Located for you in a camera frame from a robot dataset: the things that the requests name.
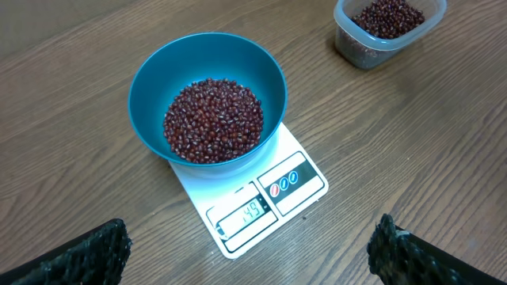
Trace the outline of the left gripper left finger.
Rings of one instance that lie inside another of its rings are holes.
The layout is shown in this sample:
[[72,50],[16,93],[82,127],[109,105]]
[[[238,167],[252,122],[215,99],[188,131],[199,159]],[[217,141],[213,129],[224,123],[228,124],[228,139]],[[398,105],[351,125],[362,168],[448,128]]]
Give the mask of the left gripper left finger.
[[2,284],[117,285],[131,254],[124,221],[114,218],[1,274]]

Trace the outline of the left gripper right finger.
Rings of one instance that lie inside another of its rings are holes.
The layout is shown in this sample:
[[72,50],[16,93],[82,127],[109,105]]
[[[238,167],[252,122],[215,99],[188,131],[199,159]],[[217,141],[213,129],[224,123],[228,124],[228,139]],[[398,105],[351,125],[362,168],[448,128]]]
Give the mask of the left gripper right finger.
[[395,224],[384,214],[367,245],[370,273],[387,285],[506,285]]

